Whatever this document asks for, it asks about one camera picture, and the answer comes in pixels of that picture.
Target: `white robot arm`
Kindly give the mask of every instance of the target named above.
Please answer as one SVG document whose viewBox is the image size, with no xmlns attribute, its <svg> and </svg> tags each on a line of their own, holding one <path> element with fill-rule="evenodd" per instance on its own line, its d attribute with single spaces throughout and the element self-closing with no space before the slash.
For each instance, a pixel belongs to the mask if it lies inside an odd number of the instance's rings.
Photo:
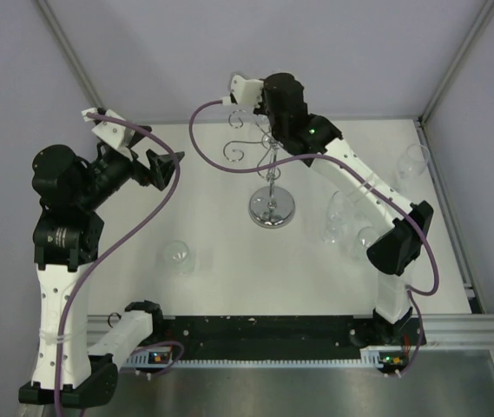
<svg viewBox="0 0 494 417">
<path fill-rule="evenodd" d="M 88 109 L 121 119 L 111 110 Z M 103 221 L 96 209 L 128 179 L 163 190 L 174 173 L 167 156 L 147 151 L 150 167 L 137 159 L 132 147 L 143 136 L 110 122 L 98 122 L 93 132 L 100 139 L 98 157 L 87 162 L 64 145 L 53 145 L 36 155 L 32 185 L 41 196 L 43 212 L 33 234 L 35 263 L 42 296 L 40 346 L 31 380 L 19 389 L 19 401 L 50 404 L 54 401 L 56 372 L 61 382 L 61 403 L 86 408 L 106 404 L 114 394 L 117 373 L 140 345 L 159 341 L 163 316 L 149 301 L 131 303 L 114 328 L 87 348 L 89 284 L 72 295 L 79 278 L 98 258 Z M 177 153 L 180 160 L 184 153 Z M 70 297 L 63 336 L 58 336 L 62 313 Z M 63 357 L 57 363 L 57 347 Z"/>
<path fill-rule="evenodd" d="M 357 206 L 378 230 L 381 238 L 368 249 L 368 257 L 379 271 L 379 291 L 375 316 L 390 323 L 391 331 L 401 328 L 410 317 L 406 285 L 411 284 L 409 263 L 418 257 L 421 242 L 414 230 L 399 214 L 376 198 L 370 189 L 394 201 L 403 211 L 410 214 L 427 233 L 433 210 L 427 202 L 411 203 L 378 177 L 352 151 L 341 132 L 325 117 L 311 115 L 303 98 L 304 87 L 290 74 L 273 74 L 265 80 L 247 80 L 241 75 L 231 79 L 229 100 L 252 106 L 254 114 L 268 116 L 272 135 L 292 155 L 326 154 L 347 163 L 366 179 L 360 184 L 345 169 L 336 163 L 316 159 L 308 166 L 322 174 L 338 189 L 354 197 Z"/>
</svg>

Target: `gray wall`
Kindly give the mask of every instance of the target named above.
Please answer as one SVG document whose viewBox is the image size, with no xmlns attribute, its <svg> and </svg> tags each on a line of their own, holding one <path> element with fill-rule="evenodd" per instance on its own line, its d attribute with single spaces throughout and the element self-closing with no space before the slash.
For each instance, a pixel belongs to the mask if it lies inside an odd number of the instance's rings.
<svg viewBox="0 0 494 417">
<path fill-rule="evenodd" d="M 494 311 L 494 17 L 429 124 L 463 236 Z"/>
<path fill-rule="evenodd" d="M 38 344 L 40 292 L 30 186 L 34 155 L 51 143 L 92 155 L 81 91 L 28 0 L 0 0 L 0 416 L 16 410 Z"/>
<path fill-rule="evenodd" d="M 186 120 L 232 71 L 293 72 L 311 110 L 419 115 L 484 0 L 49 0 L 108 107 Z"/>
</svg>

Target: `metal glass holder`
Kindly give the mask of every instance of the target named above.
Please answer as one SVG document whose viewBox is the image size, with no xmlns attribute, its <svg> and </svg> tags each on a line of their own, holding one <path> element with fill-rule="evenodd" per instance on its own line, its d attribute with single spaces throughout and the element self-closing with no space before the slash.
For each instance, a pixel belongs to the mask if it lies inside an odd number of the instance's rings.
<svg viewBox="0 0 494 417">
<path fill-rule="evenodd" d="M 244 122 L 238 116 L 239 123 L 233 122 L 232 119 L 238 113 L 245 113 L 251 118 L 254 126 L 260 131 L 261 139 L 257 142 L 251 141 L 230 141 L 223 147 L 223 155 L 230 162 L 239 162 L 245 157 L 245 153 L 240 149 L 231 149 L 231 152 L 236 154 L 236 157 L 229 155 L 229 147 L 232 144 L 241 143 L 249 145 L 261 145 L 267 149 L 266 153 L 256 164 L 261 166 L 264 161 L 277 162 L 280 143 L 273 139 L 269 131 L 264 130 L 256 118 L 245 110 L 236 110 L 229 115 L 227 119 L 229 126 L 234 129 L 240 129 L 244 126 Z M 248 213 L 253 222 L 263 228 L 282 228 L 286 226 L 294 217 L 295 201 L 291 193 L 282 187 L 275 185 L 276 180 L 281 177 L 279 168 L 270 168 L 265 174 L 258 172 L 260 178 L 268 181 L 268 185 L 257 190 L 250 198 L 248 203 Z"/>
</svg>

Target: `white table surface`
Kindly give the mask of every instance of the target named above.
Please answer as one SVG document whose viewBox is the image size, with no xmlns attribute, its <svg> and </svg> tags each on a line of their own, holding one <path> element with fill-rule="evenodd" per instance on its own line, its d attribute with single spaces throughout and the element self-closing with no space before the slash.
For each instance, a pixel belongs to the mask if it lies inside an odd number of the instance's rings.
<svg viewBox="0 0 494 417">
<path fill-rule="evenodd" d="M 411 120 L 338 121 L 346 140 L 366 164 L 392 181 L 395 161 L 418 142 Z M 195 126 L 197 139 L 217 162 L 234 168 L 254 166 L 262 147 L 247 146 L 246 157 L 227 162 L 221 150 L 232 139 L 252 135 L 247 125 Z M 251 194 L 266 183 L 256 174 L 236 175 L 208 166 L 195 154 L 184 124 L 155 125 L 154 132 L 175 151 L 184 150 L 181 181 L 174 197 L 141 232 L 113 253 L 92 277 L 90 314 L 121 312 L 131 301 L 151 300 L 170 315 L 370 314 L 376 298 L 377 271 L 352 261 L 339 246 L 319 238 L 327 202 L 334 187 L 302 162 L 282 166 L 278 185 L 296 201 L 293 221 L 282 229 L 255 225 L 247 212 Z M 135 147 L 159 150 L 145 139 Z M 287 156 L 281 151 L 281 157 Z M 470 313 L 461 274 L 431 178 L 425 172 L 410 195 L 426 199 L 435 210 L 429 241 L 438 260 L 439 291 L 416 296 L 424 314 Z M 106 225 L 101 252 L 145 217 L 162 198 L 152 187 L 129 181 L 110 197 L 98 214 Z M 184 241 L 195 256 L 190 276 L 177 276 L 161 258 L 173 240 Z M 431 266 L 425 251 L 417 259 L 413 285 L 429 289 Z"/>
</svg>

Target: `round metal base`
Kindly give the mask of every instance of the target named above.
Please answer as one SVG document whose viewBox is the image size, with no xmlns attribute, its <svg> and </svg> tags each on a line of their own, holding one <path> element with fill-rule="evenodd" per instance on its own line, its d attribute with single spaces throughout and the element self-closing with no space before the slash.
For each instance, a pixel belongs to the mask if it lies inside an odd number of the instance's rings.
<svg viewBox="0 0 494 417">
<path fill-rule="evenodd" d="M 264 187 L 256 191 L 248 204 L 251 219 L 263 228 L 282 228 L 287 225 L 295 214 L 295 200 L 289 191 L 281 187 L 273 187 L 274 208 L 270 209 L 270 188 Z"/>
</svg>

